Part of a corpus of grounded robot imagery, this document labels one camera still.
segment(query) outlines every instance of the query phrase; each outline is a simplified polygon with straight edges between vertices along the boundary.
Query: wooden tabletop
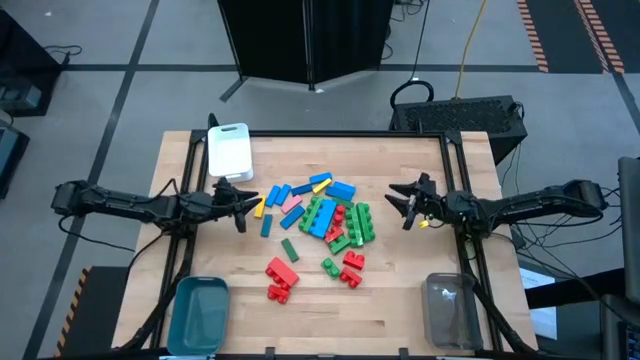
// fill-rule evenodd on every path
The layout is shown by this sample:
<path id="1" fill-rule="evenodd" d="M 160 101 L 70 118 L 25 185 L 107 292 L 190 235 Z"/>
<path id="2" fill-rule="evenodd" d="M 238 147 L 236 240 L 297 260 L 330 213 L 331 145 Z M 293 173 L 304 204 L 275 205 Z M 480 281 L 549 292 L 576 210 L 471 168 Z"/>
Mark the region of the wooden tabletop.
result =
<path id="1" fill-rule="evenodd" d="M 189 132 L 164 134 L 152 194 L 171 178 L 181 181 L 189 136 Z M 463 140 L 474 194 L 499 198 L 486 134 L 463 133 Z M 231 289 L 222 353 L 264 353 L 265 347 L 274 346 L 278 354 L 392 355 L 400 347 L 408 347 L 412 355 L 460 354 L 438 349 L 425 339 L 420 295 L 429 274 L 459 272 L 453 231 L 447 226 L 403 231 L 402 218 L 383 197 L 391 193 L 389 184 L 415 181 L 421 172 L 436 180 L 440 194 L 446 192 L 436 139 L 260 137 L 252 138 L 251 146 L 255 175 L 249 182 L 236 184 L 238 188 L 268 195 L 274 184 L 303 185 L 310 175 L 330 171 L 334 180 L 356 186 L 354 201 L 370 204 L 376 239 L 362 249 L 366 256 L 362 283 L 350 289 L 328 277 L 320 266 L 331 256 L 324 241 L 303 234 L 297 226 L 280 227 L 283 214 L 278 206 L 265 208 L 274 216 L 268 239 L 260 237 L 262 220 L 254 218 L 253 212 L 247 217 L 245 234 L 239 234 L 227 218 L 200 225 L 192 275 L 223 278 Z M 457 177 L 453 147 L 450 156 Z M 207 179 L 207 191 L 214 180 Z M 310 197 L 303 196 L 305 207 Z M 143 226 L 137 248 L 157 234 L 154 226 Z M 300 256 L 295 264 L 280 244 L 284 238 L 291 240 Z M 156 304 L 168 244 L 167 238 L 149 248 L 131 271 L 114 346 L 129 340 Z M 523 340 L 537 348 L 513 245 L 494 236 L 484 241 L 484 248 L 496 305 Z M 300 276 L 286 305 L 266 296 L 272 279 L 264 271 L 274 256 Z M 343 256 L 332 256 L 339 267 Z M 486 315 L 479 303 L 477 307 L 485 349 L 490 349 Z M 171 314 L 172 305 L 163 344 Z"/>

